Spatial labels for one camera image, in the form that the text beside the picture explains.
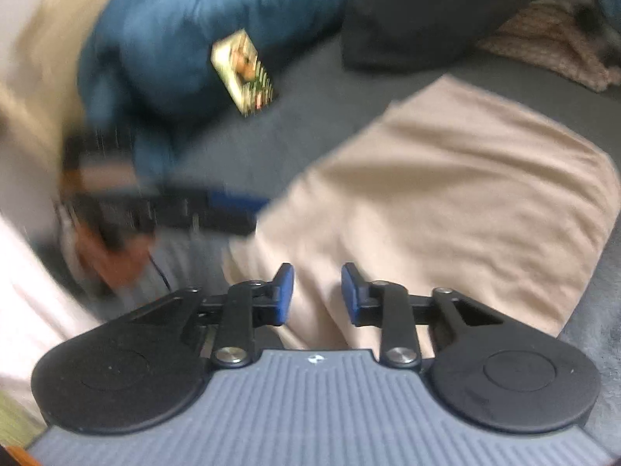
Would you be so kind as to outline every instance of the green object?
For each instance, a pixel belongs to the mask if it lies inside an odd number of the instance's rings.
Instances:
[[[26,447],[45,426],[0,391],[0,445],[3,447]]]

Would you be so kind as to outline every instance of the brown textured cloth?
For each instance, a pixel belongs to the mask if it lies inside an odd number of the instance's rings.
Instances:
[[[477,47],[547,68],[597,92],[621,84],[621,70],[601,62],[574,17],[552,0],[531,3]]]
[[[620,197],[616,168],[589,141],[446,76],[297,178],[256,234],[232,243],[225,273],[269,280],[282,262],[295,266],[279,328],[292,348],[378,347],[377,329],[349,323],[347,261],[369,280],[423,295],[454,288],[556,335]]]

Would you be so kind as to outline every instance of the brown knitted fabric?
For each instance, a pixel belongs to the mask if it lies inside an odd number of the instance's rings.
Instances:
[[[574,17],[554,4],[532,3],[477,47],[547,68],[593,91],[621,84],[621,69],[604,66]]]

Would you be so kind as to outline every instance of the white logo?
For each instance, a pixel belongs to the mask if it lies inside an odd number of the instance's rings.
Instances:
[[[308,361],[309,361],[309,363],[311,363],[311,364],[315,364],[315,365],[317,365],[317,364],[319,364],[319,363],[321,363],[321,362],[325,361],[325,357],[324,357],[324,356],[322,356],[321,354],[315,354],[315,355],[310,356],[310,357],[308,358]]]

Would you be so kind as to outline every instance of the black cable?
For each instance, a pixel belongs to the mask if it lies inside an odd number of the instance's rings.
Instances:
[[[151,264],[153,264],[155,271],[157,271],[160,274],[160,277],[164,281],[164,285],[166,286],[166,289],[168,289],[168,292],[173,292],[172,288],[170,287],[170,284],[168,283],[168,279],[166,278],[166,275],[164,275],[164,272],[156,264],[156,262],[153,260],[153,256],[151,256],[150,254],[149,254],[149,259],[151,260]]]

